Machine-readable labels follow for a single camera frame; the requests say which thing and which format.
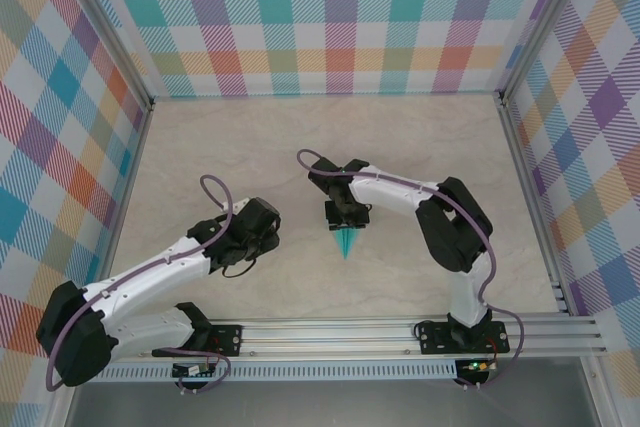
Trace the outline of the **light blue paper sheet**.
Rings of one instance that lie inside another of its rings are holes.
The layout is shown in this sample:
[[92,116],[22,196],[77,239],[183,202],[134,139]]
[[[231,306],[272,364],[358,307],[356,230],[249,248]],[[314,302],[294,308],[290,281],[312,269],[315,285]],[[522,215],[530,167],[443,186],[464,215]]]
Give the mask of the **light blue paper sheet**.
[[333,231],[334,238],[343,259],[349,258],[359,233],[360,230],[353,227],[345,227]]

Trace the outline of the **small black circuit board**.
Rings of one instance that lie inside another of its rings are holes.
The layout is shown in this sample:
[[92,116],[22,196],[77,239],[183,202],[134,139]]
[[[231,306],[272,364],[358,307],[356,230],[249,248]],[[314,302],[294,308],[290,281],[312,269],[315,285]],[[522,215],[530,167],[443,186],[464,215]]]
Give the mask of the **small black circuit board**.
[[174,363],[171,377],[180,378],[211,378],[216,370],[215,363]]

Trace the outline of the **grey metal panel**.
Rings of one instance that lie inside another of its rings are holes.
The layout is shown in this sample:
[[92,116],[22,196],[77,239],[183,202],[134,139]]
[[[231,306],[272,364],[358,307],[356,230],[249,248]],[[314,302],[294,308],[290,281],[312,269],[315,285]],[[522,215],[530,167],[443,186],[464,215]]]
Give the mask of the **grey metal panel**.
[[601,427],[576,395],[463,391],[419,381],[228,383],[203,395],[158,384],[92,384],[65,427]]

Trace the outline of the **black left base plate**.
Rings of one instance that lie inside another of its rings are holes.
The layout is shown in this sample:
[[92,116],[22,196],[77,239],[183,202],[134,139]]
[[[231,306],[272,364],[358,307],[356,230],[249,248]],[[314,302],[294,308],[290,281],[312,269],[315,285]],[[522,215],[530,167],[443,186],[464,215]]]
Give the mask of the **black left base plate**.
[[177,357],[185,357],[186,351],[218,353],[226,357],[237,357],[240,354],[243,327],[237,324],[210,324],[199,327],[178,347]]

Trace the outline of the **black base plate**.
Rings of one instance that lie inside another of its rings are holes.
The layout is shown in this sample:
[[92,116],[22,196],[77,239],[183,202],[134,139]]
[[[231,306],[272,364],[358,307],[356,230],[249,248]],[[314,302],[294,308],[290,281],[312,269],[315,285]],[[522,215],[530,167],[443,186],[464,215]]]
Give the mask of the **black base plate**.
[[178,347],[177,357],[185,357],[186,351],[218,353],[226,357],[237,357],[240,354],[243,327],[237,324],[210,324],[199,327]]
[[414,334],[423,355],[503,354],[511,350],[505,325],[499,321],[473,328],[423,321],[414,326]]

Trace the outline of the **long aluminium base rail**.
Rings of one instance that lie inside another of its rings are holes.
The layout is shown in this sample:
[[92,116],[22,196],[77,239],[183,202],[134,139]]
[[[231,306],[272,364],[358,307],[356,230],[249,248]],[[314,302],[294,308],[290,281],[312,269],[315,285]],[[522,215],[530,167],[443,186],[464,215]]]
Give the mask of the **long aluminium base rail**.
[[[446,322],[442,317],[423,321]],[[522,321],[504,316],[493,320],[505,325],[511,348],[508,353],[423,355],[414,334],[414,326],[423,321],[415,318],[209,320],[211,324],[243,327],[237,356],[241,359],[326,361],[424,356],[503,360],[515,356],[601,356],[607,352],[603,336],[592,318],[532,314],[524,316]],[[162,356],[147,351],[121,359],[134,357]]]

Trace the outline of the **aluminium side rail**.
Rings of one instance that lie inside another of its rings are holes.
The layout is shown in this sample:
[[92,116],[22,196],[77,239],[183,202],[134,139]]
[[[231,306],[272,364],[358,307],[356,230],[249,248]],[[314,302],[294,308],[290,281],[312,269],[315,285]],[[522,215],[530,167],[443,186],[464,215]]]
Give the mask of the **aluminium side rail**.
[[156,101],[154,99],[151,99],[150,104],[146,109],[142,119],[140,134],[134,149],[134,156],[132,157],[129,170],[125,178],[126,183],[124,185],[123,196],[116,210],[113,229],[111,230],[111,234],[109,235],[109,242],[107,244],[105,254],[98,265],[99,269],[91,277],[91,280],[103,280],[107,278],[111,273],[130,199],[134,190],[139,165],[143,156],[145,143],[151,127],[155,107]]
[[507,103],[500,97],[499,93],[494,96],[494,101],[499,120],[506,136],[511,157],[515,164],[521,190],[524,195],[536,239],[544,260],[544,265],[548,272],[549,281],[556,298],[558,310],[566,315],[574,315],[575,305],[571,298],[571,293],[567,292],[565,289],[564,273],[561,270],[559,258],[552,242],[550,231],[545,222],[543,209],[537,196],[534,178],[528,169],[524,149],[518,137],[510,109]]

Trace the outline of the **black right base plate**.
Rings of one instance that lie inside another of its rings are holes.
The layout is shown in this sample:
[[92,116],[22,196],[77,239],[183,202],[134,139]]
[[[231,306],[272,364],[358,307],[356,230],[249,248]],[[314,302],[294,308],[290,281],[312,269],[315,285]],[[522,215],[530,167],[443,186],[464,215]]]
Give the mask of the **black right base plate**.
[[423,355],[503,354],[511,350],[505,325],[499,321],[473,328],[423,321],[414,326],[414,334]]

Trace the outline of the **aluminium frame post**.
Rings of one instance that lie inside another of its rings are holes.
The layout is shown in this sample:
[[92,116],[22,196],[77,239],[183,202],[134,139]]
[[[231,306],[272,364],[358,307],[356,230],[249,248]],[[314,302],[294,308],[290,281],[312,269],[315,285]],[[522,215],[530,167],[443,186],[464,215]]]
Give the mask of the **aluminium frame post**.
[[568,0],[536,0],[536,4],[530,12],[531,16],[527,20],[495,90],[495,99],[499,110],[508,108],[509,101],[524,81],[567,2]]
[[121,42],[116,29],[109,19],[100,0],[78,0],[85,11],[85,15],[94,27],[98,37],[104,42],[111,54],[115,65],[121,70],[127,85],[132,88],[136,98],[142,102],[147,112],[154,107],[153,96],[144,84],[137,68],[131,60],[124,44]]

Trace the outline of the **aluminium frame leg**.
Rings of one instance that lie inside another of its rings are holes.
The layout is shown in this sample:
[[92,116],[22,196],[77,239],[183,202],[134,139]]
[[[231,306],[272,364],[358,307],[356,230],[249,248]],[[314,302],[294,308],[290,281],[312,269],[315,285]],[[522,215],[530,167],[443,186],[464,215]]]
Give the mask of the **aluminium frame leg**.
[[74,387],[61,387],[53,392],[40,427],[65,427],[75,393]]
[[598,358],[583,356],[580,358],[580,362],[599,426],[607,427],[609,421],[608,397]]

